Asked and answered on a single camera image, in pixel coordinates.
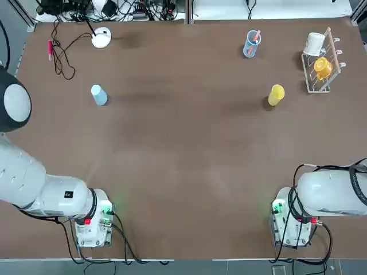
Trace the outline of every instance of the mug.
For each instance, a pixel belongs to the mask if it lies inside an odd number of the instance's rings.
[[[328,77],[333,71],[333,65],[326,58],[317,58],[314,64],[314,70],[316,72],[316,77],[318,80],[323,80]]]
[[[308,56],[319,56],[325,36],[321,33],[309,33],[303,53]]]

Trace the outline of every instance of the yellow mug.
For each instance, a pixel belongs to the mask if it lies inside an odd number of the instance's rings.
[[[271,88],[271,92],[268,96],[269,104],[271,106],[275,106],[276,104],[279,103],[280,100],[282,100],[284,98],[284,95],[285,95],[284,88],[279,84],[275,84]]]
[[[318,80],[323,80],[328,77],[333,71],[333,65],[326,58],[317,58],[314,64],[314,70],[316,72],[316,77]]]

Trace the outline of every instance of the brown table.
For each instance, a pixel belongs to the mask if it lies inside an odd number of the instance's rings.
[[[52,25],[37,26],[18,72],[32,118],[9,137],[49,174],[106,190],[141,257],[272,258],[270,203],[296,166],[366,157],[367,55],[348,18],[103,25],[114,37],[106,49],[86,38],[68,50],[71,81],[47,59]],[[342,38],[347,67],[330,94],[309,95],[300,51],[308,32],[328,26]],[[248,60],[241,51],[250,29],[261,29],[262,42]],[[58,38],[66,46],[87,30],[65,23]],[[107,106],[94,103],[95,83]],[[270,111],[264,98],[276,83],[286,97]],[[61,227],[7,203],[0,211],[1,258],[69,257]],[[367,218],[323,221],[332,257],[367,257]],[[323,257],[322,231],[312,247],[283,255]],[[123,258],[123,242],[115,235],[93,257]]]

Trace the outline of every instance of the light blue cup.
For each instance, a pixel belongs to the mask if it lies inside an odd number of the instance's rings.
[[[91,89],[92,96],[97,105],[102,106],[107,102],[107,94],[100,85],[93,85]]]
[[[257,30],[250,30],[247,33],[247,38],[246,38],[246,43],[243,47],[243,54],[248,57],[254,57],[257,47],[259,46],[260,42],[261,42],[261,34],[259,34],[259,37],[257,38],[257,42],[254,42],[253,39],[255,38],[255,35],[257,33]]]

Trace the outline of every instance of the pink marker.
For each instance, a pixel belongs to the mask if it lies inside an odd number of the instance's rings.
[[[48,41],[48,60],[52,60],[52,43],[51,40]]]

